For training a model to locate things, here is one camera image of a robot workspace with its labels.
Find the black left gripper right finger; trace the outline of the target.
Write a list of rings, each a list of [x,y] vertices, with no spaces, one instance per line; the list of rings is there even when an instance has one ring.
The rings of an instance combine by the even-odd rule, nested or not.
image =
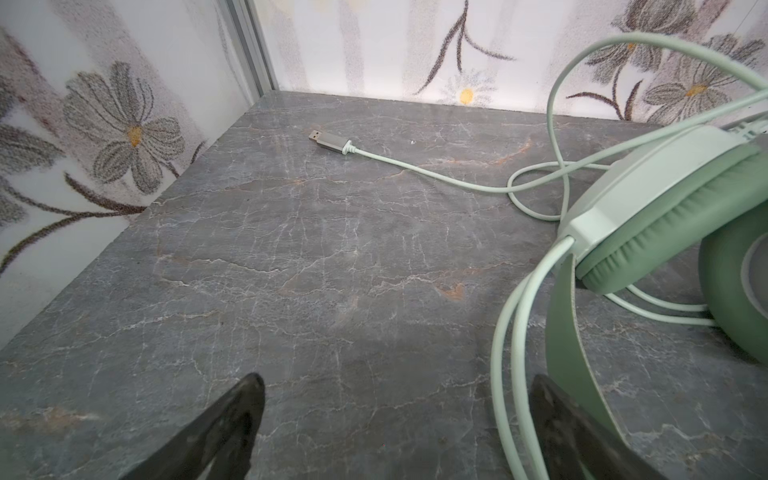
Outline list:
[[[551,479],[661,479],[663,475],[624,445],[544,374],[529,402]]]

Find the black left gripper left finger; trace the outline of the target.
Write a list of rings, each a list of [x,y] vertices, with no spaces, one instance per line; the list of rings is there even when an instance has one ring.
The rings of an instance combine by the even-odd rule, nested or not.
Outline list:
[[[125,479],[243,479],[251,468],[266,400],[255,373],[237,384],[184,427]]]

